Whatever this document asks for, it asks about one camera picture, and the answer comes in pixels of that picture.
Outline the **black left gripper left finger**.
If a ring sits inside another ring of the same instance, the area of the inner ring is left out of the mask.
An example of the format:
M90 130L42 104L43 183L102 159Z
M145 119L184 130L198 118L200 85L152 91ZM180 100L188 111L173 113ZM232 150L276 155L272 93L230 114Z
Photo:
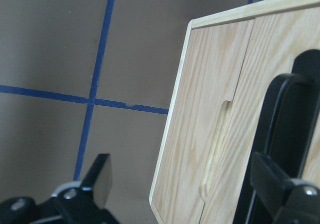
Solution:
M98 154L83 180L63 184L51 196L64 224L111 224L105 209L111 187L111 156Z

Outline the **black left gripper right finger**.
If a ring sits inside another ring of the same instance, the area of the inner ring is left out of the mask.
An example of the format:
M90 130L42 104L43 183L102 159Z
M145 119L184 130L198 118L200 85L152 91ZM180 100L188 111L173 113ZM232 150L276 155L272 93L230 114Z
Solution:
M251 158L250 184L273 224L318 224L320 189L312 182L290 178L268 155Z

